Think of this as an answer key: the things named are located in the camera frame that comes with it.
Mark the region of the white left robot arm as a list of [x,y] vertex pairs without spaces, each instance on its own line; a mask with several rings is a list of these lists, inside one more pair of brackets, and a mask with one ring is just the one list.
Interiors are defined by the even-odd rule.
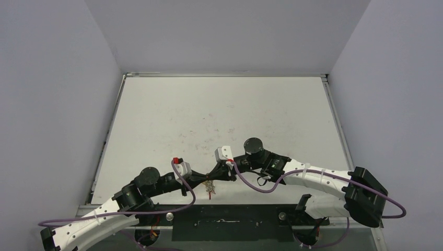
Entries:
[[82,218],[66,225],[46,227],[41,232],[44,250],[87,250],[129,226],[150,225],[163,214],[152,197],[181,190],[192,191],[207,181],[208,174],[192,171],[184,163],[174,164],[173,172],[160,175],[154,167],[144,168],[129,184]]

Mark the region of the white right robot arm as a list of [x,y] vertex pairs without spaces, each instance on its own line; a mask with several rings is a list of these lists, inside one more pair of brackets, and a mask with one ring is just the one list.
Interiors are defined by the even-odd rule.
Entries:
[[302,186],[323,192],[323,196],[302,195],[295,210],[301,224],[314,219],[347,217],[377,228],[383,219],[388,191],[363,167],[354,170],[333,170],[299,162],[264,148],[258,138],[249,138],[243,145],[245,154],[233,157],[230,146],[215,151],[216,166],[207,174],[209,180],[245,180],[243,173],[256,173],[276,186]]

